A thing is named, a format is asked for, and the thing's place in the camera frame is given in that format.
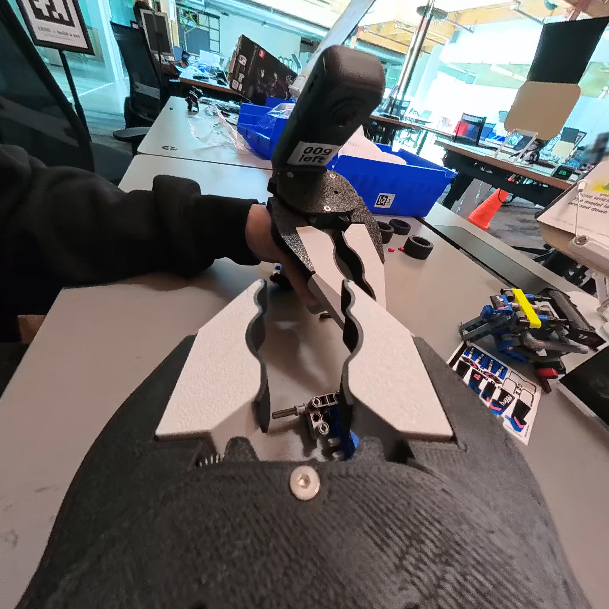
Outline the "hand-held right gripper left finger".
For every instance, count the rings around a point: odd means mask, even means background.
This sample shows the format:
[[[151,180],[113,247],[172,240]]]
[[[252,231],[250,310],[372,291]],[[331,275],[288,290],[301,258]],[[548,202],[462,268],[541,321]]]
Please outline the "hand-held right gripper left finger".
[[[159,440],[228,443],[270,424],[265,340],[267,281],[258,279],[202,326],[156,428]]]

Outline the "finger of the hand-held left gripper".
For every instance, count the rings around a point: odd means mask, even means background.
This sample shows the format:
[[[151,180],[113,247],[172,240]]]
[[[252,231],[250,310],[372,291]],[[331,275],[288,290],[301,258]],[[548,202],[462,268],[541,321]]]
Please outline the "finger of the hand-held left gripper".
[[[336,245],[327,232],[312,226],[300,226],[296,231],[313,268],[308,288],[316,297],[320,312],[330,314],[343,330],[342,287],[347,277],[336,261]]]
[[[354,281],[362,290],[368,290],[371,297],[386,308],[384,250],[377,251],[375,241],[365,224],[351,224],[344,232],[344,242],[348,252],[347,266]]]

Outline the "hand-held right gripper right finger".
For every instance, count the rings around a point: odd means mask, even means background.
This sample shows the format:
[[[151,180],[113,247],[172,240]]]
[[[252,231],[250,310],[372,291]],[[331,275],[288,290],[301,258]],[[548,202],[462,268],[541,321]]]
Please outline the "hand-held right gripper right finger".
[[[349,351],[340,381],[347,430],[360,440],[452,440],[411,331],[352,280],[343,282],[341,309]]]

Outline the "blue lego chassis assembly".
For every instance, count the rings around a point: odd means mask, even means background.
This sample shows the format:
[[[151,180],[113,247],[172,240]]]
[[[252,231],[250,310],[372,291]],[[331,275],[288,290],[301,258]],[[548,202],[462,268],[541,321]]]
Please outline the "blue lego chassis assembly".
[[[272,412],[272,420],[298,418],[306,423],[312,443],[332,461],[349,461],[359,445],[352,431],[346,432],[340,421],[338,392],[312,397],[308,402]]]

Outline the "lego sticker sheet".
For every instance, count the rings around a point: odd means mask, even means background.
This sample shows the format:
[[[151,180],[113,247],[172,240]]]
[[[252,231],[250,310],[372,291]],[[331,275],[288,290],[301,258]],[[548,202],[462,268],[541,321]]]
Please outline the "lego sticker sheet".
[[[469,342],[460,344],[448,365],[509,434],[529,444],[543,395],[539,385]]]

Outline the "lego assembly with yellow beam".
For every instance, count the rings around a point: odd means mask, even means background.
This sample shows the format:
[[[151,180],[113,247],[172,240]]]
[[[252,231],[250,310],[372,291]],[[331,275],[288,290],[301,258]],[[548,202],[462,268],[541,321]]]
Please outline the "lego assembly with yellow beam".
[[[562,322],[552,311],[547,295],[530,294],[518,288],[502,289],[500,294],[490,297],[490,304],[477,317],[460,324],[459,334],[469,343],[491,337],[500,354],[526,364],[535,374],[537,367],[553,363],[544,348],[551,346],[547,340]]]

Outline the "red and brown lego pin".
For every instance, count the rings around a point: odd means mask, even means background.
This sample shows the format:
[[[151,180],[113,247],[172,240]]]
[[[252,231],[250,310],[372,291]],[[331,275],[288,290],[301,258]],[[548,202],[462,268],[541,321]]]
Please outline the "red and brown lego pin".
[[[550,366],[537,367],[535,374],[538,379],[538,384],[540,385],[543,392],[551,393],[551,381],[563,377],[566,374],[566,369],[562,365],[558,366],[558,368]]]

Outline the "person's left hand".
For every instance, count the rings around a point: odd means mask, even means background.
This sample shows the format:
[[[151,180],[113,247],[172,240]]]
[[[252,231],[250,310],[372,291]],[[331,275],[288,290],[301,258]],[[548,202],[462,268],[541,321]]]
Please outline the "person's left hand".
[[[250,251],[260,261],[280,264],[294,292],[311,313],[321,312],[320,302],[308,287],[305,276],[296,262],[278,247],[272,236],[272,222],[265,206],[254,204],[248,212],[245,239]]]

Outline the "dark cardboard box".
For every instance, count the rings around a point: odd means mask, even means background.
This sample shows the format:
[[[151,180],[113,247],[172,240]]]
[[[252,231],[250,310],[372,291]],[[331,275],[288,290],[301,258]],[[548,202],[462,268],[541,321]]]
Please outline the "dark cardboard box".
[[[289,87],[297,78],[296,72],[245,35],[238,38],[227,74],[232,91],[261,106],[291,100]]]

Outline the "blue bin with clutter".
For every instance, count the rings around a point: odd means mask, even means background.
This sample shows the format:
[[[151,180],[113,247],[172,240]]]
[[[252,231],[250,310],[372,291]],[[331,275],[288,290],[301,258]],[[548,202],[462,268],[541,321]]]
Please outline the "blue bin with clutter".
[[[266,105],[242,103],[238,116],[238,133],[256,154],[271,160],[294,106],[292,100],[274,97],[268,97]]]

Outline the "blue bin with tag label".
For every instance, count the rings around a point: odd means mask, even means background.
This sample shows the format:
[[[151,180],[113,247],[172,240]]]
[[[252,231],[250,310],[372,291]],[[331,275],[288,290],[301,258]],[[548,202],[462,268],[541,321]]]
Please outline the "blue bin with tag label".
[[[425,217],[457,175],[406,149],[375,146],[382,151],[379,160],[340,154],[329,164],[351,183],[373,214]]]

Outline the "orange traffic cone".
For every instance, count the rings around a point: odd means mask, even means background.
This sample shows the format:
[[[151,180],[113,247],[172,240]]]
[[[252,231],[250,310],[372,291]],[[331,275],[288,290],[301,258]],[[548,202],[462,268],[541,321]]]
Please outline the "orange traffic cone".
[[[468,222],[486,232],[490,227],[491,220],[509,195],[510,193],[502,189],[496,189],[469,215]]]

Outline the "open laptop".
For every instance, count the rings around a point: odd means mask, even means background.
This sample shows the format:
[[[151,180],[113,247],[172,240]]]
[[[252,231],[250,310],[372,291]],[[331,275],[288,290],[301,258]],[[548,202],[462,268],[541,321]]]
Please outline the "open laptop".
[[[453,142],[477,146],[481,140],[487,117],[463,113],[454,133]]]

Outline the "beige board panel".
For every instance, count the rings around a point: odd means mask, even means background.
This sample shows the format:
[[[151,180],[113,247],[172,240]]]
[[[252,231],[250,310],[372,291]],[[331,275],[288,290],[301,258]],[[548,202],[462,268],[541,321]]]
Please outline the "beige board panel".
[[[504,129],[536,133],[537,139],[550,140],[561,132],[581,92],[581,87],[573,83],[525,81],[514,98]]]

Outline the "black framed marker sign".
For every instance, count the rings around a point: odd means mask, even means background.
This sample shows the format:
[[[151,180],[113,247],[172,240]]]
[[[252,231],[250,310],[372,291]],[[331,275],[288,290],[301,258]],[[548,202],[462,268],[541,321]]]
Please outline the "black framed marker sign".
[[[56,49],[72,94],[74,108],[90,138],[87,120],[80,103],[66,52],[94,55],[78,1],[17,1],[35,46]]]

